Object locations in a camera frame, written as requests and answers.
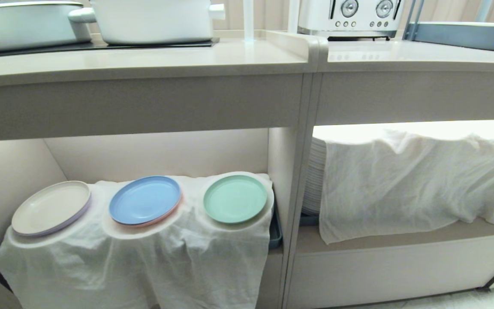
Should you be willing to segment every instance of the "mint green plate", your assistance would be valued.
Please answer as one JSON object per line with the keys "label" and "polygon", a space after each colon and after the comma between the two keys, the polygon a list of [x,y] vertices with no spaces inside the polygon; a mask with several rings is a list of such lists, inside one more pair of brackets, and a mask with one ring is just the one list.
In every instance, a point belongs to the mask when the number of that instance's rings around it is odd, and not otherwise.
{"label": "mint green plate", "polygon": [[216,221],[241,223],[258,215],[267,198],[266,188],[258,180],[235,175],[211,184],[203,197],[203,207]]}

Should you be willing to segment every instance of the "open shelving unit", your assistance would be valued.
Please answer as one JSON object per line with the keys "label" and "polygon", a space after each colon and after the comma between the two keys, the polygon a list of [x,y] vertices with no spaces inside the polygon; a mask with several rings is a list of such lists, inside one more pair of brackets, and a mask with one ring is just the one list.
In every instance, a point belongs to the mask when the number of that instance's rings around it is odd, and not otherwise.
{"label": "open shelving unit", "polygon": [[267,173],[284,239],[257,307],[280,307],[319,45],[222,35],[212,48],[0,57],[0,241],[16,207],[56,182]]}
{"label": "open shelving unit", "polygon": [[[268,254],[259,308],[419,297],[494,275],[484,221],[331,246],[298,226],[315,125],[494,119],[494,51],[242,35],[219,33],[212,48],[0,57],[0,241],[16,207],[49,184],[245,170],[269,174],[284,236]],[[383,289],[398,278],[409,280]],[[0,308],[18,308],[0,290]]]}
{"label": "open shelving unit", "polygon": [[[308,132],[316,125],[494,119],[494,51],[406,41],[321,45],[327,52],[320,52],[313,79],[319,92]],[[301,173],[300,202],[305,178]],[[298,226],[300,213],[297,205],[289,309],[450,293],[482,287],[494,276],[494,225],[483,220],[326,245],[318,227]]]}

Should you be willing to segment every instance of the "floor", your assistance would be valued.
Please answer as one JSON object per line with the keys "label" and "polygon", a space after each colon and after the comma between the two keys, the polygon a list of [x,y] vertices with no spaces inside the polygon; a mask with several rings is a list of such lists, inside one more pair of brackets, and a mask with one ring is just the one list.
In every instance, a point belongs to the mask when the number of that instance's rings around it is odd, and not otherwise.
{"label": "floor", "polygon": [[355,309],[494,309],[494,290],[490,293],[471,291],[396,303],[359,306]]}

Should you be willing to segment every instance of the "lower shelf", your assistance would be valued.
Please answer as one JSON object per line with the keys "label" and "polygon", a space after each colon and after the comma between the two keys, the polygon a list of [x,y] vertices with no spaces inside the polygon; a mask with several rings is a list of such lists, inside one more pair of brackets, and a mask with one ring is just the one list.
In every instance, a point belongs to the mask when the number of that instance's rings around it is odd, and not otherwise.
{"label": "lower shelf", "polygon": [[326,245],[319,236],[318,226],[303,226],[298,230],[296,254],[306,255],[322,252],[331,253],[345,250],[432,244],[488,236],[494,236],[494,224],[477,218],[473,223],[458,221],[447,227],[429,232],[370,236]]}
{"label": "lower shelf", "polygon": [[455,223],[427,233],[327,246],[300,227],[290,309],[380,303],[484,286],[494,276],[494,225]]}

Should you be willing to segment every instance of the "plate rim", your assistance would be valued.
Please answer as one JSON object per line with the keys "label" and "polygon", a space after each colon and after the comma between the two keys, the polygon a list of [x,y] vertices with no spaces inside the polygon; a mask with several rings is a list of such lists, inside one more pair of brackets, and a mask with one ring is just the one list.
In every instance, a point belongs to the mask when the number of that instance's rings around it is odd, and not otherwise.
{"label": "plate rim", "polygon": [[[27,205],[27,203],[30,200],[43,194],[44,191],[49,191],[55,186],[60,186],[63,184],[70,184],[70,183],[81,184],[81,186],[86,188],[87,192],[88,192],[87,198],[85,199],[83,205],[73,215],[71,215],[70,217],[68,217],[67,219],[62,221],[61,223],[58,223],[57,225],[50,227],[49,229],[44,229],[42,231],[36,231],[34,233],[26,233],[24,231],[19,231],[20,228],[18,228],[18,229],[16,228],[16,220],[18,220],[18,217],[16,217],[16,216],[17,216],[19,209],[21,209],[21,207],[23,205]],[[50,233],[55,233],[55,232],[65,228],[65,227],[67,227],[68,225],[74,223],[75,221],[77,221],[77,219],[79,219],[81,217],[81,215],[83,215],[85,213],[85,211],[87,211],[88,206],[90,205],[90,202],[91,202],[92,193],[93,192],[90,189],[89,185],[86,184],[85,182],[81,182],[81,180],[66,180],[66,182],[57,182],[56,184],[52,184],[50,186],[47,186],[47,187],[35,192],[30,197],[26,198],[26,200],[24,202],[22,202],[22,204],[20,204],[20,206],[14,211],[14,213],[12,214],[12,219],[11,219],[12,230],[21,236],[45,236],[45,235],[49,235]]]}

